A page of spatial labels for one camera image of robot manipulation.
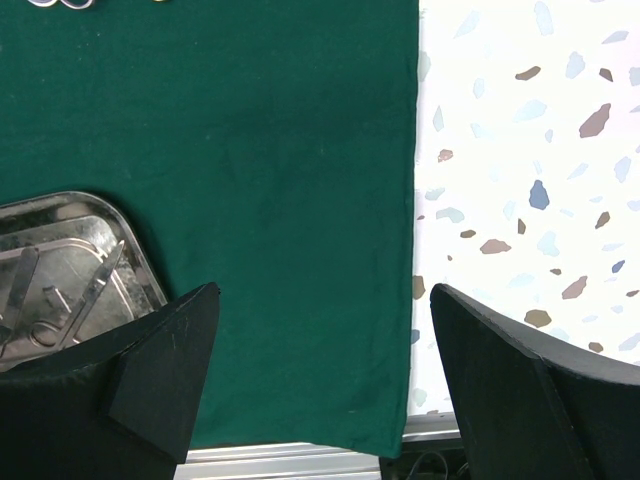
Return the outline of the steel instrument tray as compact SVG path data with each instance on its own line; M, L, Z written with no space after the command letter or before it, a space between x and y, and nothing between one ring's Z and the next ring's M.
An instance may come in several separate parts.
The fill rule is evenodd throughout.
M1 208L1 369L56 350L34 345L32 324L61 327L96 269L120 240L108 285L76 334L76 344L160 309L166 296L124 216L84 192L45 195ZM36 335L53 343L56 334Z

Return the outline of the green surgical cloth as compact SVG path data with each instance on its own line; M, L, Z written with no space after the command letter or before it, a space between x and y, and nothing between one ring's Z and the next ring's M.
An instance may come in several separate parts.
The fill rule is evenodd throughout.
M1 5L1 199L118 205L214 282L192 444L394 457L409 391L414 1Z

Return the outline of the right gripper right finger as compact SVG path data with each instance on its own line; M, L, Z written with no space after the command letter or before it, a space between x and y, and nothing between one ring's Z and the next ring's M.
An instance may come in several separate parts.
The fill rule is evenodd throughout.
M431 316L474 479L636 479L639 369L435 285Z

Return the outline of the steel surgical scissors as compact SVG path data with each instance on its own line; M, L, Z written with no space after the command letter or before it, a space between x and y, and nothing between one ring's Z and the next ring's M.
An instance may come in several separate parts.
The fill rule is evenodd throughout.
M72 10L84 10L91 8L95 0L60 0L60 3Z

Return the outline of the steel hemostat clamp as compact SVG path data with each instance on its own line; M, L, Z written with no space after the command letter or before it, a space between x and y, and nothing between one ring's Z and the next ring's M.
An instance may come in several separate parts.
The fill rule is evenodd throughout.
M38 8L50 8L58 2L58 0L28 0L29 3Z

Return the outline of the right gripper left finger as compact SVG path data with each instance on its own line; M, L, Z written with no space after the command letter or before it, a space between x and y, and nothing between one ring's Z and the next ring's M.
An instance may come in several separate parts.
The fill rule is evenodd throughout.
M171 479L219 319L216 284L1 375L4 479Z

